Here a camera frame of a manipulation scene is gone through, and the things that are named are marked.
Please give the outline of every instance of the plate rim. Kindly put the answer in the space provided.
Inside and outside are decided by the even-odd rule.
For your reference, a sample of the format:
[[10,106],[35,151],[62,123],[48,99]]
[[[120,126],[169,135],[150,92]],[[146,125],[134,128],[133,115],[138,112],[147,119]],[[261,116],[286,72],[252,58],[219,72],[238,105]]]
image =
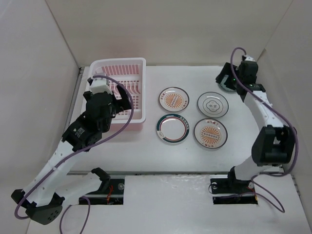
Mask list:
[[[197,137],[196,137],[196,135],[195,135],[196,126],[197,126],[201,121],[207,120],[207,119],[212,119],[212,120],[214,120],[214,121],[217,121],[217,122],[220,123],[220,124],[224,127],[224,129],[225,129],[226,138],[225,138],[224,143],[223,143],[222,145],[220,145],[219,147],[215,147],[215,148],[206,147],[206,146],[202,145],[202,144],[197,140]],[[207,148],[207,149],[219,149],[219,148],[221,148],[221,147],[222,147],[223,145],[225,145],[225,143],[228,141],[228,135],[229,135],[229,134],[228,134],[228,130],[226,129],[226,127],[224,126],[224,124],[221,123],[219,120],[214,119],[214,118],[203,118],[203,119],[201,119],[200,121],[198,121],[198,122],[195,124],[193,134],[194,134],[194,138],[196,139],[196,141],[197,141],[201,146],[203,146],[203,147],[205,147],[205,148]]]
[[167,117],[177,117],[177,116],[182,117],[183,119],[185,119],[185,120],[186,120],[186,123],[189,125],[189,129],[186,128],[186,133],[185,133],[184,137],[183,137],[180,141],[175,141],[175,142],[173,142],[173,141],[164,140],[164,138],[161,138],[161,137],[159,136],[159,134],[157,134],[158,137],[159,137],[161,140],[163,140],[163,141],[165,141],[165,142],[167,142],[167,143],[170,143],[170,144],[181,143],[181,142],[184,141],[184,140],[186,139],[186,137],[189,135],[189,133],[190,133],[190,124],[189,124],[189,122],[187,121],[187,119],[184,118],[183,116],[179,115],[179,114],[171,113],[171,114],[165,114],[165,115],[163,115],[163,116],[158,120],[158,122],[157,122],[157,124],[156,124],[156,132],[159,132],[160,129],[158,129],[158,128],[159,128],[159,126],[160,126],[160,123],[161,123],[164,119],[166,119]]
[[[215,93],[215,94],[219,94],[219,95],[221,95],[221,96],[225,99],[226,103],[228,104],[228,109],[227,109],[227,111],[224,113],[224,115],[219,116],[219,117],[215,117],[215,116],[214,116],[214,117],[211,117],[211,116],[208,116],[208,115],[206,115],[205,113],[203,113],[203,112],[201,111],[201,109],[199,108],[198,101],[199,101],[200,97],[203,96],[203,95],[206,94],[206,93]],[[221,117],[223,117],[223,116],[225,116],[225,115],[227,114],[227,112],[229,111],[230,105],[229,105],[228,100],[227,100],[222,94],[217,93],[217,92],[213,92],[213,91],[208,91],[208,92],[205,92],[205,93],[201,94],[201,95],[198,97],[198,99],[197,99],[197,107],[198,107],[199,111],[200,111],[202,114],[204,114],[205,116],[207,116],[207,117],[209,117],[209,118],[221,118]]]
[[[175,89],[182,90],[182,91],[186,94],[187,99],[188,99],[188,102],[187,102],[186,107],[184,107],[182,110],[179,110],[179,111],[171,111],[171,110],[167,110],[166,108],[164,108],[164,107],[161,105],[161,103],[160,103],[160,95],[161,95],[166,89],[170,89],[170,88],[175,88]],[[171,86],[171,87],[165,88],[164,90],[162,90],[162,91],[160,92],[160,94],[159,94],[159,96],[158,96],[158,102],[159,102],[160,106],[161,106],[164,110],[166,110],[166,111],[170,111],[170,112],[180,112],[180,111],[185,110],[185,109],[189,106],[189,104],[190,104],[190,97],[189,97],[189,94],[188,94],[184,89],[181,89],[181,88],[175,87],[175,86]]]

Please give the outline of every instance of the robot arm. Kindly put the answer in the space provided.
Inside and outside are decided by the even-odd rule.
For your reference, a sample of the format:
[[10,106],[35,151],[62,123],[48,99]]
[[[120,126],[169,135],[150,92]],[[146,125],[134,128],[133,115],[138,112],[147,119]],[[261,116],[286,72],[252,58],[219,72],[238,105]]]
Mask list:
[[23,202],[26,214],[34,221],[46,225],[61,212],[64,205],[79,204],[79,198],[87,193],[105,190],[110,176],[101,168],[93,169],[82,179],[69,185],[59,186],[73,165],[86,156],[81,153],[71,157],[56,168],[67,156],[93,145],[102,138],[102,133],[109,131],[111,121],[117,113],[131,109],[125,91],[118,86],[121,99],[116,100],[104,78],[89,79],[90,91],[83,94],[87,103],[86,111],[74,121],[62,135],[56,151],[36,178],[23,189],[15,190],[11,197],[18,204],[51,169],[54,172],[43,181]]
[[[258,65],[250,56],[243,56],[240,66],[235,67],[235,73],[243,85],[269,106],[272,106],[267,99],[264,87],[256,83],[257,71]],[[290,128],[285,126],[275,113],[237,84],[229,63],[224,65],[216,82],[224,83],[227,88],[237,91],[242,101],[250,109],[259,128],[259,135],[252,146],[251,156],[240,165],[232,167],[227,179],[212,180],[218,184],[218,187],[222,187],[221,193],[239,194],[245,192],[251,179],[260,172],[272,166],[290,162],[294,148],[294,136]]]

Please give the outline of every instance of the plate with red ring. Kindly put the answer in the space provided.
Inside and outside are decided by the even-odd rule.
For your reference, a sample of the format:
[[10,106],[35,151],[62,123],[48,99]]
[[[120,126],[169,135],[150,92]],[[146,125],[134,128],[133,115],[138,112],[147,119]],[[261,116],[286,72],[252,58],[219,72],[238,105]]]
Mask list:
[[189,102],[189,95],[183,89],[177,87],[166,88],[159,95],[161,107],[170,112],[184,110],[189,105]]
[[156,126],[157,135],[171,144],[177,144],[186,139],[190,132],[187,120],[178,114],[167,114],[160,118]]
[[205,118],[195,125],[194,136],[202,146],[209,149],[218,149],[226,143],[228,131],[220,121]]

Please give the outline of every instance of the dish rack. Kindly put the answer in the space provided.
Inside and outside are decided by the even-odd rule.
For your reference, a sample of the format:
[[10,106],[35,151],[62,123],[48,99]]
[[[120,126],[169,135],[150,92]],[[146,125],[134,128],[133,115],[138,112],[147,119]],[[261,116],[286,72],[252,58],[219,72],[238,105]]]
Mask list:
[[[134,104],[133,118],[126,130],[139,131],[145,121],[145,68],[144,58],[113,58],[94,61],[89,70],[88,77],[105,72],[107,76],[119,81],[129,91]],[[120,94],[117,86],[109,82],[110,89],[117,99]],[[87,82],[86,91],[90,90]],[[86,101],[83,100],[81,113],[85,111]],[[131,110],[123,111],[112,120],[111,130],[120,129],[128,120]]]

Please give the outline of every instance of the plate with orange sunburst pattern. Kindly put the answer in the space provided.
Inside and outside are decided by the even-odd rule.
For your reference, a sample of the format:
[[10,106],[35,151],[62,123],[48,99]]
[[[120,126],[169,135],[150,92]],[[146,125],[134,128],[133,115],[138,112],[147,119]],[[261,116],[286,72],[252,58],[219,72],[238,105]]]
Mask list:
[[228,132],[220,121],[213,118],[205,118],[196,124],[194,136],[202,146],[209,149],[217,149],[227,141]]
[[169,87],[161,91],[159,95],[160,105],[167,111],[178,112],[189,105],[188,94],[180,88]]

